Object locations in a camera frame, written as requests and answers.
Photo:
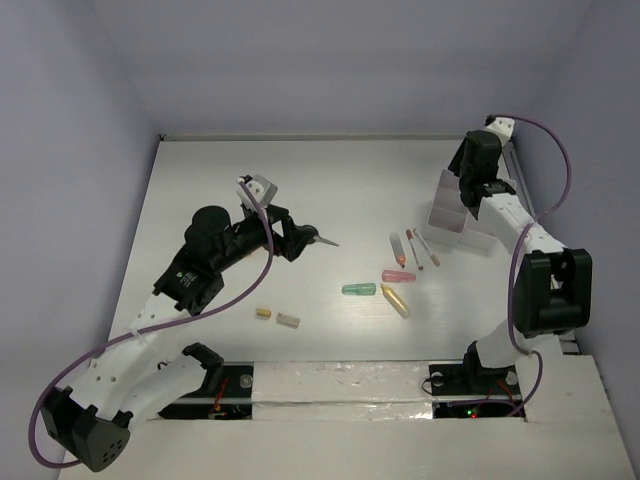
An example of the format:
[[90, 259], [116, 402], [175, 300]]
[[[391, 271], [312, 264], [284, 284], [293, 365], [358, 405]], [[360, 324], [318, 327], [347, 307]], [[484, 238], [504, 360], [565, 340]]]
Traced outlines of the yellow highlighter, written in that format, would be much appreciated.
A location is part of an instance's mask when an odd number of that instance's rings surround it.
[[406, 302], [400, 297], [400, 295], [390, 286], [380, 285], [382, 295], [387, 302], [394, 308], [394, 310], [403, 318], [408, 319], [411, 316], [411, 309]]

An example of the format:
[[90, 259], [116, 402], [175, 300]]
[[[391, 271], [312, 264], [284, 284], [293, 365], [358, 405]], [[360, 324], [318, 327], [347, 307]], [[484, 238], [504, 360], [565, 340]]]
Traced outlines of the fat orange-tipped crayon pencil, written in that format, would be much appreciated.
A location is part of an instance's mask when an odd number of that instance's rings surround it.
[[406, 267], [406, 255], [402, 246], [400, 236], [397, 233], [391, 233], [389, 235], [389, 240], [396, 263], [402, 269], [404, 269]]

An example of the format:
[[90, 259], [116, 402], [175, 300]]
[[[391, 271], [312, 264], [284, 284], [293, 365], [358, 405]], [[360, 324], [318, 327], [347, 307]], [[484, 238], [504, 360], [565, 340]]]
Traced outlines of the green highlighter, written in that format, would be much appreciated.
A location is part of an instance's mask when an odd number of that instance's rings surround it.
[[347, 284], [341, 288], [341, 293], [346, 296], [373, 296], [376, 294], [376, 284], [372, 282]]

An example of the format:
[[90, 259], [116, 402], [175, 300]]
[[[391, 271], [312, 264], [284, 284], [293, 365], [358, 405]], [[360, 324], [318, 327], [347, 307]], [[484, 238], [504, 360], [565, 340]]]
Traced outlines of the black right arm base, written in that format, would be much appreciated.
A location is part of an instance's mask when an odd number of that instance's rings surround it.
[[462, 363], [430, 364], [420, 387], [431, 398], [435, 419], [525, 416], [523, 409], [515, 412], [522, 394], [514, 366], [471, 381]]

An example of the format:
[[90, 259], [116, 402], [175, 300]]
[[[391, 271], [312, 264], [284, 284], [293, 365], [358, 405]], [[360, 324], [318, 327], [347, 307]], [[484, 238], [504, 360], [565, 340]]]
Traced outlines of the pink-capped white marker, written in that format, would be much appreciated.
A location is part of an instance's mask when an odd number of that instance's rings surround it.
[[420, 233], [420, 231], [418, 229], [414, 228], [413, 229], [413, 235], [418, 240], [418, 242], [421, 244], [422, 248], [425, 250], [425, 252], [426, 252], [427, 256], [429, 257], [429, 259], [431, 260], [431, 262], [436, 267], [439, 267], [441, 265], [439, 258], [434, 253], [434, 251], [431, 249], [431, 247], [428, 245], [428, 243], [426, 242], [425, 238]]

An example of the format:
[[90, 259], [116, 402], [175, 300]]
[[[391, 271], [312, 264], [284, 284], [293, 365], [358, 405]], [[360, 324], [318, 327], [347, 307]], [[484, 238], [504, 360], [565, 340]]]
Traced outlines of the yellow eraser block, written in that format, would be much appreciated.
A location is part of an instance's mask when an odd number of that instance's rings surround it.
[[255, 314], [260, 319], [270, 319], [272, 312], [269, 309], [257, 308]]

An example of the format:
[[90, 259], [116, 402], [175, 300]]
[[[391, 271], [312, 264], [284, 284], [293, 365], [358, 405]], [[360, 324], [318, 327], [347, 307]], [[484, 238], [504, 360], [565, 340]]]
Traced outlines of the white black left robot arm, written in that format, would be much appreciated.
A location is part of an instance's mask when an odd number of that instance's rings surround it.
[[242, 210], [239, 222], [219, 206], [197, 210], [183, 246], [125, 332], [74, 360], [45, 388], [28, 427], [29, 448], [41, 465], [62, 466], [39, 453], [37, 422], [72, 455], [71, 466], [101, 472], [141, 423], [185, 394], [219, 388], [223, 358], [203, 342], [171, 345], [168, 330], [220, 313], [252, 293], [265, 271], [235, 298], [210, 305], [224, 287], [224, 272], [255, 251], [265, 250], [269, 261], [293, 262], [319, 240], [314, 226], [296, 224], [283, 207], [254, 210], [245, 201]]

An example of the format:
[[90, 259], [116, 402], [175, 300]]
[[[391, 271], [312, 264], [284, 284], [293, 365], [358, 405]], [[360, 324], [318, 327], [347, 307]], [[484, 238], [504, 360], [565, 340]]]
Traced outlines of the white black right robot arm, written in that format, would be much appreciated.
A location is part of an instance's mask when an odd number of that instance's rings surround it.
[[498, 161], [515, 121], [490, 116], [466, 133], [448, 169], [457, 178], [462, 204], [511, 256], [507, 317], [467, 349], [458, 383], [475, 394], [488, 392], [516, 360], [535, 354], [537, 340], [586, 326], [591, 317], [593, 260], [584, 249], [555, 239], [532, 216], [516, 189], [498, 176]]

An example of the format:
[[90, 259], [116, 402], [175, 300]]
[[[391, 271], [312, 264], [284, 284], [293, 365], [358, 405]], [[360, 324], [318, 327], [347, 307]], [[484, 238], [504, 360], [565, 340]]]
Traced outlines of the white eraser block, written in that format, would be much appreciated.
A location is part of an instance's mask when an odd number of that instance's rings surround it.
[[300, 325], [301, 320], [291, 315], [279, 313], [276, 316], [276, 322], [288, 328], [297, 329]]

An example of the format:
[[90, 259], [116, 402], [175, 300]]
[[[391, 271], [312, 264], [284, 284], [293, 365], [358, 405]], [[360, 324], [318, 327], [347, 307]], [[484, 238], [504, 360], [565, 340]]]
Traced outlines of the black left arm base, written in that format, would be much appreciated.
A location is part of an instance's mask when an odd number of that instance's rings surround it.
[[253, 416], [253, 363], [225, 364], [196, 391], [163, 408], [165, 420], [250, 420]]

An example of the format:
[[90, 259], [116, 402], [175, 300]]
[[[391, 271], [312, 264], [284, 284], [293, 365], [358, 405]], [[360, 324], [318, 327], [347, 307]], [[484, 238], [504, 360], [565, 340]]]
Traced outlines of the silver metal blade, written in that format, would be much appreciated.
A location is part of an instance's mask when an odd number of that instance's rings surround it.
[[322, 243], [322, 244], [330, 245], [330, 246], [333, 246], [333, 247], [339, 247], [339, 244], [338, 244], [338, 243], [333, 242], [333, 241], [331, 241], [331, 240], [328, 240], [328, 239], [326, 239], [326, 238], [323, 238], [323, 237], [321, 237], [320, 235], [315, 235], [315, 236], [313, 237], [313, 239], [314, 239], [314, 241], [315, 241], [315, 242], [318, 242], [318, 243]]

